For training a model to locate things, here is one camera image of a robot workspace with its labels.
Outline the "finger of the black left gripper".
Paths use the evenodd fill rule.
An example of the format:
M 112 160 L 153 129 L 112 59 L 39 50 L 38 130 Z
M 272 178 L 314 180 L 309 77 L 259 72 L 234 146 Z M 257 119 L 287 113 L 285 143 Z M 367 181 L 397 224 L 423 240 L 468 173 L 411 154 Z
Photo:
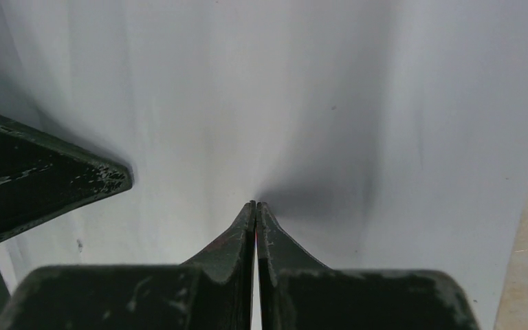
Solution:
M 132 185 L 126 166 L 0 115 L 0 243 Z

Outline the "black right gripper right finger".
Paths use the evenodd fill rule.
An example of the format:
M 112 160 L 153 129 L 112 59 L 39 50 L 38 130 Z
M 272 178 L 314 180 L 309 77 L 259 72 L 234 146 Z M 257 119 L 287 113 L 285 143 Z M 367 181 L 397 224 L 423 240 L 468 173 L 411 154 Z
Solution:
M 464 291 L 444 272 L 331 269 L 256 205 L 264 329 L 477 329 Z

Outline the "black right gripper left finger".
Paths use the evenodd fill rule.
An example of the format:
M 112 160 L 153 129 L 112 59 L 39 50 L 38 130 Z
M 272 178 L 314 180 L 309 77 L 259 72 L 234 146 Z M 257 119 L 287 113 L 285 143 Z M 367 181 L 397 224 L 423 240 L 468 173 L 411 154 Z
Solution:
M 32 271 L 0 329 L 249 329 L 256 204 L 179 265 L 56 265 Z

